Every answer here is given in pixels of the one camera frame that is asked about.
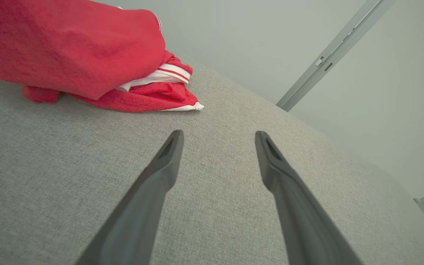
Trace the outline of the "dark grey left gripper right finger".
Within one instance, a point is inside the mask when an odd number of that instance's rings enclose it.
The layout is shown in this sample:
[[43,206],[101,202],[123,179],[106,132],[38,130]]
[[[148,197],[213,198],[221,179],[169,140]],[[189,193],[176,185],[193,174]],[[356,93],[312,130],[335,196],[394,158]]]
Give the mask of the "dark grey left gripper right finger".
[[262,182],[275,198],[289,264],[360,265],[355,251],[269,134],[257,131],[255,146]]

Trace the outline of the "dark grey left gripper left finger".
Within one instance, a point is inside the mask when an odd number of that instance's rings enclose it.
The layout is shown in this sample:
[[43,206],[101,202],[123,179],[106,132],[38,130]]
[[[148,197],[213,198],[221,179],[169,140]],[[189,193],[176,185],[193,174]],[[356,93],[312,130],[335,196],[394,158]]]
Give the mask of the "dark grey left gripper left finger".
[[127,191],[78,265],[148,265],[166,194],[178,178],[184,134],[173,131]]

